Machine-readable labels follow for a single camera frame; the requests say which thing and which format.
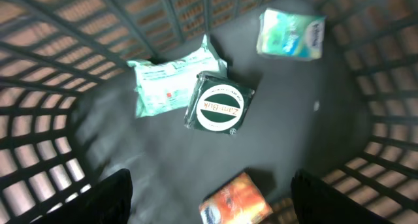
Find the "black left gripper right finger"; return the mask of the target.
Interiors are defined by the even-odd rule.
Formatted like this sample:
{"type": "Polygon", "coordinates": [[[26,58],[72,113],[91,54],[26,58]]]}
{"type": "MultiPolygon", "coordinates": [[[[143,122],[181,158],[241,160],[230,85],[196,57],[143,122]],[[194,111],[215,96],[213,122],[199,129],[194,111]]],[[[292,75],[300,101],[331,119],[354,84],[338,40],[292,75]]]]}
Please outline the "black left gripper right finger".
{"type": "Polygon", "coordinates": [[[300,224],[391,224],[302,169],[291,180],[291,197],[300,224]]]}

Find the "green Zam-Buk tin box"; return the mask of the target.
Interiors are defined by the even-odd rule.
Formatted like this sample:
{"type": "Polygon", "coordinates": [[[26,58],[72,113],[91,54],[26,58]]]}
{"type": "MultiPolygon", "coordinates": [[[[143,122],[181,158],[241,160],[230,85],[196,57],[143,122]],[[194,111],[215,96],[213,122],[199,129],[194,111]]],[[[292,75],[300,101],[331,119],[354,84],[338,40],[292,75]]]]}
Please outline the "green Zam-Buk tin box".
{"type": "Polygon", "coordinates": [[[227,135],[236,134],[242,126],[255,90],[210,72],[201,72],[189,106],[184,125],[227,135]]]}

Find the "pale green wet wipes pack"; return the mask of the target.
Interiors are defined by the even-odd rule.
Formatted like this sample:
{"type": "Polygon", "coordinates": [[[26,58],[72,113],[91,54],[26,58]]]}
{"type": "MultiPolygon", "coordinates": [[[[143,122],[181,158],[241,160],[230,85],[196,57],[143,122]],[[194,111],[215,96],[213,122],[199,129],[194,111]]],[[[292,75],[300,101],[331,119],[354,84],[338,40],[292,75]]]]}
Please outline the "pale green wet wipes pack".
{"type": "Polygon", "coordinates": [[[128,60],[127,65],[135,72],[138,118],[187,107],[199,73],[206,71],[226,77],[228,66],[207,36],[203,36],[197,50],[180,59],[162,64],[136,59],[128,60]]]}

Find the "green tissue pack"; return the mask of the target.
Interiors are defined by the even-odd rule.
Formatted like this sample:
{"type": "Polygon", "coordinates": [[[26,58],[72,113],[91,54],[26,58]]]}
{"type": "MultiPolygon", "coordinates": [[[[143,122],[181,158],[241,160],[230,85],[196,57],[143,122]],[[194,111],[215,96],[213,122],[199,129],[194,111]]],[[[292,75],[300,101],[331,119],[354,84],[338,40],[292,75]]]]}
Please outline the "green tissue pack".
{"type": "Polygon", "coordinates": [[[259,21],[258,54],[301,60],[322,58],[325,16],[293,14],[267,8],[259,21]]]}

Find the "orange tissue pack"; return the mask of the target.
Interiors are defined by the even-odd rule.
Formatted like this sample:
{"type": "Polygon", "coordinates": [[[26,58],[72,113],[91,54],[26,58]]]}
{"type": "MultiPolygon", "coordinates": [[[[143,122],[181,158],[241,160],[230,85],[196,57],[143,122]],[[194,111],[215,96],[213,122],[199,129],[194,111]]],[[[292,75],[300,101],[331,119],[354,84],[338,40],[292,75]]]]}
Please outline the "orange tissue pack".
{"type": "Polygon", "coordinates": [[[250,176],[243,172],[199,206],[204,224],[258,224],[273,210],[250,176]]]}

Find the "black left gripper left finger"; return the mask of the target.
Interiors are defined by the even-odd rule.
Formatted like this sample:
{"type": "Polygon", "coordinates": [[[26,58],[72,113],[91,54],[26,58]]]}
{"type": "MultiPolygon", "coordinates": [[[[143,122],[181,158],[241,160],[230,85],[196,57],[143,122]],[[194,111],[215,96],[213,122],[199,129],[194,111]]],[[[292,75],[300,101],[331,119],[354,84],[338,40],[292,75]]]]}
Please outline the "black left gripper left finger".
{"type": "Polygon", "coordinates": [[[34,224],[127,224],[132,196],[131,173],[122,168],[34,224]]]}

